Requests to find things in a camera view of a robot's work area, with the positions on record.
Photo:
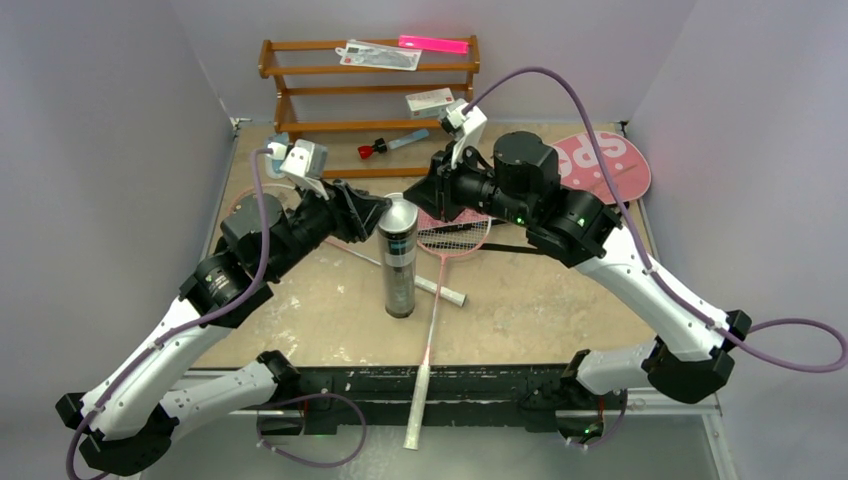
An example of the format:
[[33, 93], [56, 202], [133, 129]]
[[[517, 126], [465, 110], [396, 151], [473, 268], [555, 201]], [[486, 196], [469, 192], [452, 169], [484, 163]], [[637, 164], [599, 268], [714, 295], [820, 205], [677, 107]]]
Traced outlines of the clear plastic tube lid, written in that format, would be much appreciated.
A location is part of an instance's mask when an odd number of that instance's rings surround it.
[[385, 196], [390, 201], [389, 209], [378, 222], [378, 231], [383, 235], [408, 236], [417, 230], [419, 208], [407, 200], [402, 193]]

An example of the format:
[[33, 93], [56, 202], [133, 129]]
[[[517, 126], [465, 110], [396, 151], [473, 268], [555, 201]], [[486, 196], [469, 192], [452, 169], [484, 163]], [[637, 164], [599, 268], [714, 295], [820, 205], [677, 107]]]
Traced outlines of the black shuttlecock tube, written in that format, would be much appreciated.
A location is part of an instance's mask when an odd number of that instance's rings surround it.
[[382, 263], [385, 310], [395, 318], [406, 318], [415, 309], [415, 221], [390, 219], [386, 215], [377, 228], [379, 259]]

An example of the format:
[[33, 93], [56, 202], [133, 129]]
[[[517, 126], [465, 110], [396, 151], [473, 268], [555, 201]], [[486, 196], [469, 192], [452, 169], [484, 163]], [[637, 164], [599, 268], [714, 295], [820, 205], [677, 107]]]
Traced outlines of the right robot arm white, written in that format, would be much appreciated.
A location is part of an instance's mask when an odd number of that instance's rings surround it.
[[655, 333], [652, 341], [610, 351], [578, 352], [561, 392], [576, 407], [614, 390], [652, 387], [694, 404], [724, 387], [735, 367], [730, 352], [751, 328], [741, 310], [700, 299], [637, 249], [638, 234], [594, 194], [562, 185], [559, 156], [534, 133], [499, 137], [491, 166], [466, 147], [436, 152], [427, 175], [403, 196], [428, 216], [451, 222], [471, 210], [525, 230], [542, 254], [591, 278]]

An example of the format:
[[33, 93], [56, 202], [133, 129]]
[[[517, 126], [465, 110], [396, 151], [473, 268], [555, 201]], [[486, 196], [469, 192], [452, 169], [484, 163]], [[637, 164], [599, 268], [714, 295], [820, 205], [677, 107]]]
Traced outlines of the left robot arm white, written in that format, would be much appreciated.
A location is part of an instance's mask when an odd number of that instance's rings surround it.
[[286, 209], [274, 195], [242, 199], [221, 224], [215, 250], [179, 289], [163, 319], [97, 387], [62, 396], [56, 410], [74, 432], [66, 469], [83, 459], [98, 477], [131, 476], [200, 425], [246, 407], [292, 405], [300, 372], [279, 351], [260, 353], [234, 373], [194, 389], [178, 380], [212, 346], [268, 302], [272, 288], [327, 238], [366, 241], [389, 199], [337, 180], [300, 190]]

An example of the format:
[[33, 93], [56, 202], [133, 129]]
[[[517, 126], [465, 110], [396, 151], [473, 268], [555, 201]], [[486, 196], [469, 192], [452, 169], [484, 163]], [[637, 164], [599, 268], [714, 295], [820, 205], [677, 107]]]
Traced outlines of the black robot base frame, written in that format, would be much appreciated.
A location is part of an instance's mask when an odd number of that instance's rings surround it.
[[299, 409], [293, 427], [272, 434], [333, 435], [342, 425], [521, 427], [592, 443], [616, 429], [606, 415], [641, 405], [641, 391], [593, 394], [576, 365], [410, 366], [298, 369], [279, 351], [140, 406], [144, 438], [171, 442], [231, 412]]

